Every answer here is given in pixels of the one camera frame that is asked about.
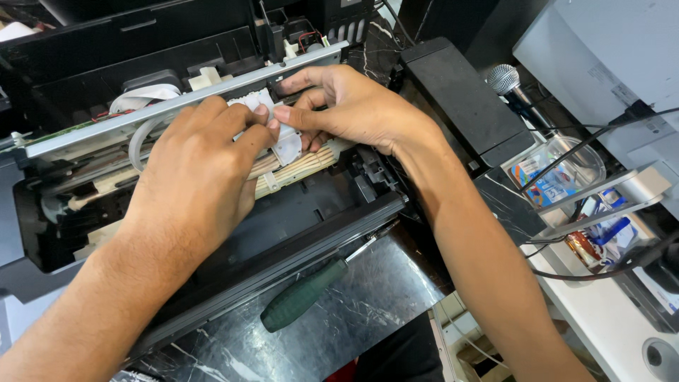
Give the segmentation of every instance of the screwdriver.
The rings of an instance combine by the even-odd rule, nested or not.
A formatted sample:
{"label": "screwdriver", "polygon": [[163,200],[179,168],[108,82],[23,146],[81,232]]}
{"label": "screwdriver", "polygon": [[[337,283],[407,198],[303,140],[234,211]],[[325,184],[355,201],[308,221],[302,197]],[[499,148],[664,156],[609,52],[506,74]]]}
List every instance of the screwdriver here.
{"label": "screwdriver", "polygon": [[320,271],[304,277],[277,295],[259,316],[264,328],[269,333],[274,333],[292,324],[320,298],[325,288],[348,272],[349,261],[365,251],[372,243],[384,237],[398,223],[399,221],[395,220],[386,228],[369,235],[368,241],[346,259],[332,259]]}

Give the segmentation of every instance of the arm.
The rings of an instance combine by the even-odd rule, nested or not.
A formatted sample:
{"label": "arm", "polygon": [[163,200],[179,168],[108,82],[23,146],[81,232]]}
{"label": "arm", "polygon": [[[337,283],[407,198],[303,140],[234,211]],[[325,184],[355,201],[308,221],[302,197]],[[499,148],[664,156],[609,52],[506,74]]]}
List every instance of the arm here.
{"label": "arm", "polygon": [[[268,110],[210,97],[154,145],[114,238],[0,358],[0,381],[108,381],[155,312],[252,209],[245,182],[277,141]],[[252,125],[237,140],[234,135]]]}
{"label": "arm", "polygon": [[[415,183],[441,255],[461,297],[519,381],[593,381],[554,328],[535,276],[481,199],[443,133],[397,94],[346,66],[307,68],[282,92],[310,85],[295,108],[274,108],[305,130],[317,150],[321,132],[395,155]],[[312,111],[328,104],[329,109]]]}

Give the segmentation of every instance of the fingernail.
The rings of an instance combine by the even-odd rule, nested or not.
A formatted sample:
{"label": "fingernail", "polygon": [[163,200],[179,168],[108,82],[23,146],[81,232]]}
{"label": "fingernail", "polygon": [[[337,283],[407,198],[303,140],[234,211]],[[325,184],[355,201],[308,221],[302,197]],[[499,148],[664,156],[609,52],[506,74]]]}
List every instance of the fingernail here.
{"label": "fingernail", "polygon": [[258,116],[265,116],[268,113],[269,109],[263,103],[260,103],[259,106],[255,108],[255,114],[257,114]]}
{"label": "fingernail", "polygon": [[274,107],[274,117],[285,123],[290,119],[290,107],[289,106],[276,106]]}
{"label": "fingernail", "polygon": [[277,119],[272,119],[269,122],[266,122],[266,126],[271,129],[277,129],[280,127],[280,122]]}

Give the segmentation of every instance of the microphone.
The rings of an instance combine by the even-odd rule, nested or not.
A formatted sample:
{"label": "microphone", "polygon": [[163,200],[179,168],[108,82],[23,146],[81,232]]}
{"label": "microphone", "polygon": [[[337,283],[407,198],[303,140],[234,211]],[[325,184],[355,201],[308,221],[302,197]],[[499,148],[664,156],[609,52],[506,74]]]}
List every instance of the microphone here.
{"label": "microphone", "polygon": [[556,127],[550,119],[544,116],[535,106],[528,95],[521,89],[519,72],[516,68],[501,64],[493,68],[487,76],[488,84],[500,96],[503,96],[514,111],[518,111],[525,119],[532,123],[545,138],[553,137],[554,130],[540,129]]}

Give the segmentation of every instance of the red wire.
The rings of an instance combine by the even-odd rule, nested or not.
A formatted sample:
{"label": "red wire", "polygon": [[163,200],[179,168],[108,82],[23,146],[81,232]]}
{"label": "red wire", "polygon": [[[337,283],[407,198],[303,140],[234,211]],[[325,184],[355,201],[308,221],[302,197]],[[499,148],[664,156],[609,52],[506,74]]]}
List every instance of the red wire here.
{"label": "red wire", "polygon": [[320,38],[321,38],[321,39],[323,38],[323,35],[321,35],[319,31],[313,31],[313,32],[308,32],[308,33],[302,33],[301,35],[299,35],[299,39],[298,39],[298,40],[299,40],[299,47],[301,48],[301,52],[302,52],[302,53],[306,53],[306,51],[304,50],[304,45],[302,45],[302,43],[301,43],[302,37],[304,37],[304,36],[306,36],[306,35],[313,35],[314,33],[318,33],[318,35],[320,36]]}

